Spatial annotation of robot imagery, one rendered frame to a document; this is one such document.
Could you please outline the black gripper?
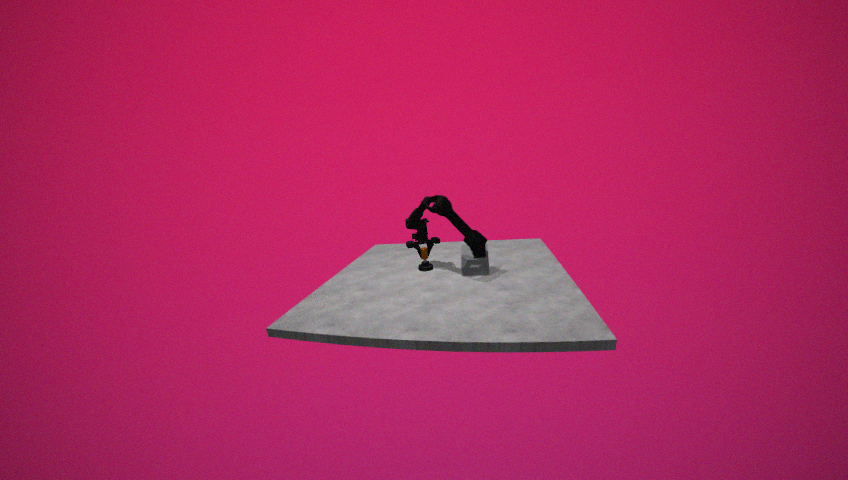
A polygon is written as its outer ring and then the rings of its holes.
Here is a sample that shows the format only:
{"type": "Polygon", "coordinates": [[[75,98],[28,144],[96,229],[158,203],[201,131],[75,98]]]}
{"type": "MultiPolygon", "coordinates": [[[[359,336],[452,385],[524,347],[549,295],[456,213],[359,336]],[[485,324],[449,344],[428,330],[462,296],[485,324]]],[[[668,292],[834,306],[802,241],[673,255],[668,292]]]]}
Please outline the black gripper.
{"type": "Polygon", "coordinates": [[[428,232],[427,232],[427,230],[425,230],[425,231],[417,231],[417,236],[418,236],[418,241],[417,241],[417,242],[414,242],[413,240],[412,240],[412,241],[407,241],[407,242],[406,242],[406,246],[407,246],[408,248],[415,248],[415,249],[417,249],[417,251],[418,251],[418,253],[419,253],[420,257],[421,257],[421,249],[420,249],[420,247],[419,247],[419,245],[420,245],[420,244],[426,244],[426,243],[427,243],[427,250],[428,250],[428,256],[429,256],[430,251],[431,251],[432,247],[434,246],[433,242],[434,242],[435,244],[440,243],[440,239],[439,239],[438,237],[431,237],[431,239],[430,239],[430,240],[428,240],[428,232]],[[421,242],[422,242],[422,243],[421,243],[421,242]]]}

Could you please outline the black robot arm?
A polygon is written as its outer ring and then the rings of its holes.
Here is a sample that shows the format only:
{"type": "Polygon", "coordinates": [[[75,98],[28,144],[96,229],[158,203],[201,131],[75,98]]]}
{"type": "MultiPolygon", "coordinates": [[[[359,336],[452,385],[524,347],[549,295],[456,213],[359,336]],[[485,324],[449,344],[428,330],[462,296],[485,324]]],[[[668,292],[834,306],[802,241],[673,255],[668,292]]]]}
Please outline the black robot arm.
{"type": "Polygon", "coordinates": [[[444,195],[426,196],[418,208],[414,209],[409,218],[405,220],[407,229],[417,231],[427,230],[427,218],[421,219],[425,209],[440,216],[445,216],[463,235],[464,242],[473,251],[474,258],[486,257],[485,244],[487,239],[478,230],[471,229],[466,222],[453,210],[452,203],[444,195]],[[435,202],[429,207],[431,202],[435,202]]]}

